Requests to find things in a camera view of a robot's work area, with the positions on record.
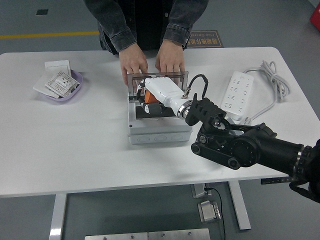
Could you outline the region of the person's right hand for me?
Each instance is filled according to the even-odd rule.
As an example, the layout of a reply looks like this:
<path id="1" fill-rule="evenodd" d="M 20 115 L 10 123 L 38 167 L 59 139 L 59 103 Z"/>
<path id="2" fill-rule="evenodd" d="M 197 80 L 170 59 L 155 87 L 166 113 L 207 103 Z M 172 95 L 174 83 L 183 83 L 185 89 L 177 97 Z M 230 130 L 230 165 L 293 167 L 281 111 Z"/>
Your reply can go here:
<path id="1" fill-rule="evenodd" d="M 119 52 L 120 69 L 123 82 L 128 86 L 128 74 L 139 74 L 148 72 L 148 63 L 145 54 L 134 43 Z"/>

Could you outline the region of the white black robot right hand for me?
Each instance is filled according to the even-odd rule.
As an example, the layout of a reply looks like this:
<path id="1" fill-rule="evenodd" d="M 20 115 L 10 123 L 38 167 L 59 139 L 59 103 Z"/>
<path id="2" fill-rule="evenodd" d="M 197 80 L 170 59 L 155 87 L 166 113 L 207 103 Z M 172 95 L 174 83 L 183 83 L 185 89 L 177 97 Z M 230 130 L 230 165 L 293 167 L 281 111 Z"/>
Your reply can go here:
<path id="1" fill-rule="evenodd" d="M 142 90 L 154 96 L 157 102 L 148 103 L 147 95 L 141 96 Z M 137 85 L 136 97 L 142 109 L 150 115 L 160 115 L 167 108 L 180 119 L 186 116 L 186 110 L 190 108 L 192 101 L 185 96 L 169 77 L 147 77 Z"/>

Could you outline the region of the person's left hand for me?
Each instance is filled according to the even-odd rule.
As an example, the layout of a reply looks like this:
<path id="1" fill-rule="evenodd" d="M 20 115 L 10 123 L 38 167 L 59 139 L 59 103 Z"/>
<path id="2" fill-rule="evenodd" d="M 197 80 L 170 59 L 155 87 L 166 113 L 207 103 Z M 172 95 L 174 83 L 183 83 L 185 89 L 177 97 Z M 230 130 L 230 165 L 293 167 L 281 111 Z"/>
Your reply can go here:
<path id="1" fill-rule="evenodd" d="M 163 40 L 156 55 L 155 67 L 160 73 L 184 72 L 185 58 L 180 43 Z"/>

